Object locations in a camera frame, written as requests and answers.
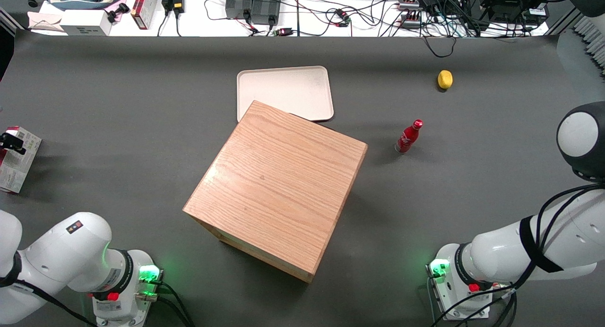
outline coca-cola bottle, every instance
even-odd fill
[[[399,153],[406,153],[412,147],[415,140],[418,139],[418,130],[422,127],[422,120],[415,120],[414,124],[404,130],[399,140],[395,144],[395,150]]]

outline wooden box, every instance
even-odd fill
[[[365,151],[254,101],[183,211],[221,241],[311,282]]]

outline power supply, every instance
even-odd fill
[[[225,0],[225,13],[229,19],[246,19],[251,14],[252,0]]]
[[[253,0],[252,23],[276,26],[279,21],[281,0]]]

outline cardboard box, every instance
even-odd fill
[[[151,21],[156,12],[157,0],[134,0],[130,15],[139,29],[151,28]]]
[[[6,132],[23,140],[26,154],[20,155],[13,150],[0,149],[0,190],[19,193],[42,140],[18,126],[9,127]]]
[[[102,9],[68,9],[59,25],[67,35],[107,36],[112,30],[107,13]]]
[[[254,101],[183,210],[220,241],[311,282],[366,151]]]

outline gray mat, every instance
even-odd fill
[[[452,43],[430,42],[441,54]],[[438,59],[420,39],[20,33],[0,84],[2,118],[44,142],[23,192],[1,196],[2,209],[23,222],[22,247],[76,211],[102,215],[113,247],[143,249],[166,269],[198,326],[425,327],[424,264],[442,245],[535,214],[582,184],[555,143],[559,120],[582,103],[556,42],[460,39]],[[330,77],[335,117],[324,125],[369,150],[307,286],[219,243],[181,208],[236,125],[237,73],[313,65]],[[441,69],[454,75],[445,93],[436,90]],[[416,118],[425,127],[400,156],[393,144]],[[594,283],[603,275],[597,267],[581,279],[525,284],[515,326],[600,325]],[[78,310],[80,297],[59,294]],[[17,326],[50,320],[82,325],[46,305]],[[178,324],[152,308],[149,327]]]

